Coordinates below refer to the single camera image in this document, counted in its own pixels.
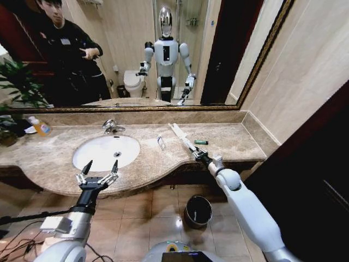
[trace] silver robot head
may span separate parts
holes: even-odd
[[[171,35],[172,28],[172,15],[170,8],[162,7],[159,14],[159,22],[161,26],[161,31],[163,33],[163,37],[169,37]]]

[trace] yellow bottle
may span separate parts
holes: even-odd
[[[38,120],[35,116],[31,116],[28,119],[39,135],[47,136],[51,133],[52,128],[43,121]]]

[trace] man's hand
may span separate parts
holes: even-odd
[[[86,60],[92,60],[95,56],[99,56],[98,48],[87,48],[87,49],[80,48],[80,50],[86,53],[86,55],[82,57],[82,58],[85,58]]]

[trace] toilet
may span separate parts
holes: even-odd
[[[136,76],[137,72],[135,70],[126,70],[124,74],[125,88],[130,93],[130,97],[142,97],[143,94],[144,76]]]

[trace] white sink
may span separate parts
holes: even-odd
[[[82,144],[74,153],[73,164],[82,170],[93,160],[90,171],[110,171],[118,160],[122,168],[134,161],[140,153],[140,144],[129,136],[101,136]]]

